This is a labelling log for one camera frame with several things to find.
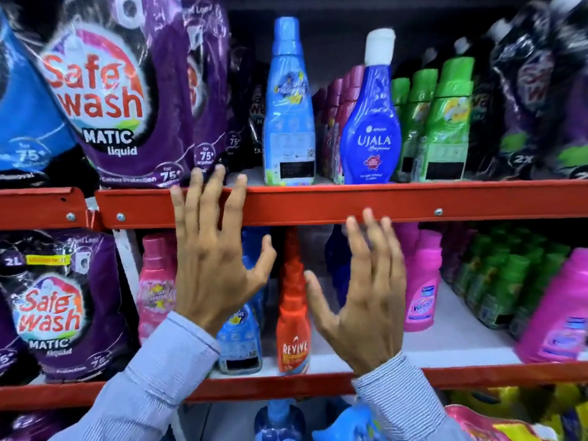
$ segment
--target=striped shirt sleeve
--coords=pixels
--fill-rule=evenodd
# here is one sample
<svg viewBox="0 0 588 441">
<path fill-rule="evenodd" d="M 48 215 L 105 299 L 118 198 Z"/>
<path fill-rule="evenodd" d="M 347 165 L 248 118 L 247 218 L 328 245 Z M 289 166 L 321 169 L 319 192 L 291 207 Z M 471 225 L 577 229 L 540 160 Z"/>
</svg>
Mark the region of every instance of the striped shirt sleeve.
<svg viewBox="0 0 588 441">
<path fill-rule="evenodd" d="M 389 441 L 471 441 L 445 413 L 422 370 L 402 352 L 353 385 Z"/>
<path fill-rule="evenodd" d="M 214 337 L 171 312 L 90 411 L 50 441 L 159 441 L 218 355 Z"/>
</svg>

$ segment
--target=white bottle cap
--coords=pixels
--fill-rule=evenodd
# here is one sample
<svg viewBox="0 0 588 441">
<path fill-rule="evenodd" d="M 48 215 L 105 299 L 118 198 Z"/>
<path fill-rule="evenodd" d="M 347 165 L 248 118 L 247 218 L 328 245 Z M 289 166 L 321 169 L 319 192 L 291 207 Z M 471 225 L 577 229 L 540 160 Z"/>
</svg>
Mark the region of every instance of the white bottle cap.
<svg viewBox="0 0 588 441">
<path fill-rule="evenodd" d="M 492 26 L 490 26 L 490 29 L 488 30 L 488 36 L 494 43 L 499 43 L 504 37 L 506 37 L 512 28 L 512 25 L 508 21 L 504 20 L 504 18 L 501 18 Z"/>
<path fill-rule="evenodd" d="M 557 14 L 566 15 L 579 5 L 581 1 L 582 0 L 551 0 L 549 3 L 549 9 Z"/>
<path fill-rule="evenodd" d="M 455 53 L 458 55 L 465 54 L 468 49 L 470 49 L 470 42 L 467 41 L 466 37 L 461 37 L 460 39 L 455 40 L 453 47 L 455 48 Z"/>
<path fill-rule="evenodd" d="M 396 34 L 393 29 L 382 28 L 371 31 L 366 39 L 366 66 L 390 65 L 394 55 Z"/>
<path fill-rule="evenodd" d="M 427 48 L 423 55 L 423 66 L 430 64 L 437 58 L 437 50 L 434 47 Z"/>
</svg>

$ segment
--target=hand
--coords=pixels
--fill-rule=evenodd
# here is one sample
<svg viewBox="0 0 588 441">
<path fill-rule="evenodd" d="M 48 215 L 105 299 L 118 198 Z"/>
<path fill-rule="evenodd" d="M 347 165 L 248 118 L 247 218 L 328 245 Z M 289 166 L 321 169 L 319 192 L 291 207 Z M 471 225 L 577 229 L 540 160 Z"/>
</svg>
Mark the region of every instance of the hand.
<svg viewBox="0 0 588 441">
<path fill-rule="evenodd" d="M 320 334 L 357 376 L 378 368 L 402 348 L 406 272 L 400 243 L 388 217 L 382 227 L 364 210 L 367 236 L 354 217 L 346 227 L 351 248 L 351 279 L 345 306 L 335 315 L 311 271 L 305 272 L 308 304 Z"/>
<path fill-rule="evenodd" d="M 232 314 L 267 284 L 276 259 L 269 235 L 252 270 L 241 258 L 241 225 L 247 176 L 239 175 L 224 204 L 222 229 L 218 230 L 219 198 L 224 167 L 218 165 L 202 192 L 202 171 L 194 169 L 186 201 L 178 186 L 171 188 L 178 238 L 176 312 L 216 337 Z"/>
</svg>

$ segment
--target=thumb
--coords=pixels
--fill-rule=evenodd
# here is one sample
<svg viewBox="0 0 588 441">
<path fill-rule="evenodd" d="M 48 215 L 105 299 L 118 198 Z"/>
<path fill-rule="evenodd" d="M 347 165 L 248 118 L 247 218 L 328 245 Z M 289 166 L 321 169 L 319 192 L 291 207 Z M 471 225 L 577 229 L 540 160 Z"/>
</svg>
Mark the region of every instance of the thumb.
<svg viewBox="0 0 588 441">
<path fill-rule="evenodd" d="M 316 275 L 307 270 L 304 273 L 304 279 L 306 281 L 306 300 L 315 318 L 316 327 L 321 334 L 330 333 L 337 325 L 337 316 L 330 310 Z"/>
<path fill-rule="evenodd" d="M 272 246 L 272 237 L 266 235 L 261 243 L 261 255 L 254 268 L 247 273 L 249 280 L 247 289 L 249 291 L 257 292 L 267 284 L 275 261 L 276 250 Z"/>
</svg>

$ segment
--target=yellow label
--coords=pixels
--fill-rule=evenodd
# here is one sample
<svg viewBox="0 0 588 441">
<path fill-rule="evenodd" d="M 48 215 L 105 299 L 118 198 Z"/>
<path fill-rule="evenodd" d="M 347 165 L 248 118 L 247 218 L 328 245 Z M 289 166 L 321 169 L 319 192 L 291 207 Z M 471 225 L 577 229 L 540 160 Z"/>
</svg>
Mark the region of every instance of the yellow label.
<svg viewBox="0 0 588 441">
<path fill-rule="evenodd" d="M 27 265 L 69 266 L 71 258 L 71 255 L 27 255 L 25 260 Z"/>
</svg>

